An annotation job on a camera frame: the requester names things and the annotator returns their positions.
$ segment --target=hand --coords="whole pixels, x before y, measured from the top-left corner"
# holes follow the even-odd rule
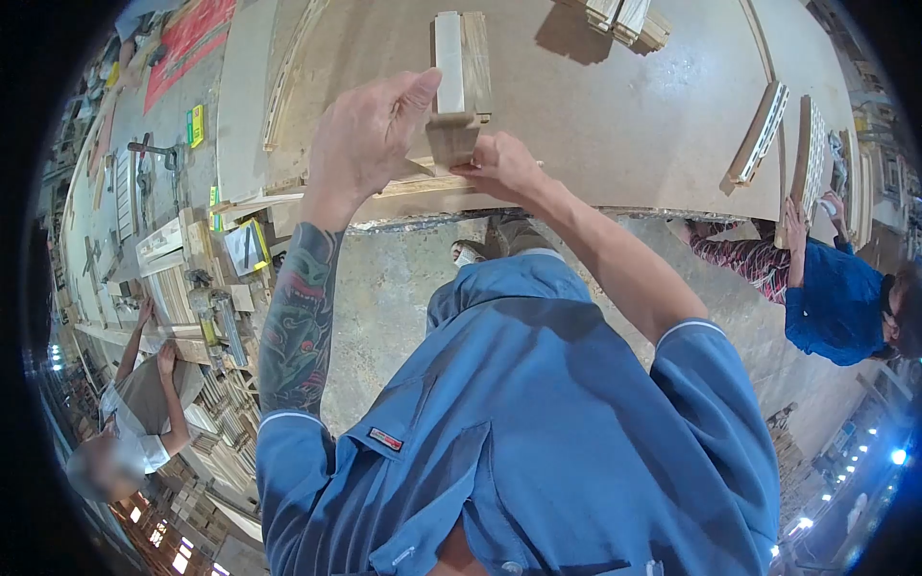
[[[482,135],[471,164],[455,166],[451,172],[471,180],[478,192],[526,209],[550,180],[525,144],[505,132]]]
[[[807,251],[807,226],[804,224],[803,207],[789,196],[785,202],[785,213],[788,250],[803,254]]]
[[[157,353],[157,370],[160,371],[161,376],[169,376],[175,366],[176,348],[173,347],[172,342],[164,342],[160,347],[160,352]]]
[[[354,88],[326,109],[313,136],[308,186],[358,209],[397,174],[442,72],[401,72]]]
[[[154,313],[154,299],[150,296],[141,302],[141,308],[137,312],[137,327],[141,328],[150,320],[150,315]]]
[[[833,194],[832,191],[823,194],[822,199],[829,202],[835,208],[835,214],[830,214],[829,219],[837,228],[843,226],[845,224],[845,203],[842,202],[842,199]],[[823,208],[826,209],[826,214],[829,214],[829,208],[826,208],[826,206],[823,206]]]

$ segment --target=shirt logo tag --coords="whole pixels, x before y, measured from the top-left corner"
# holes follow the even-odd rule
[[[368,435],[382,443],[384,446],[387,446],[394,452],[400,452],[400,448],[403,446],[402,441],[377,428],[372,428],[372,431],[370,431]]]

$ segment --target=patterned pants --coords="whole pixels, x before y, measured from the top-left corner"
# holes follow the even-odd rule
[[[707,240],[738,225],[708,224],[706,236],[692,234],[689,245],[702,260],[733,270],[746,278],[770,302],[783,305],[791,253],[774,247],[774,222],[754,218],[752,223],[759,231],[760,240]]]

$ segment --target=sleeve tattoo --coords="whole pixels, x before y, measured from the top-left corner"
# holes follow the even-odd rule
[[[278,274],[259,347],[263,413],[280,408],[320,415],[333,324],[333,291],[343,232],[302,222]]]

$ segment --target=tattooed arm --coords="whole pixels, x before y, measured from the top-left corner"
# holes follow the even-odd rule
[[[259,348],[263,414],[320,415],[343,233],[359,206],[399,169],[442,73],[403,72],[339,96],[313,137],[301,223],[278,275]]]

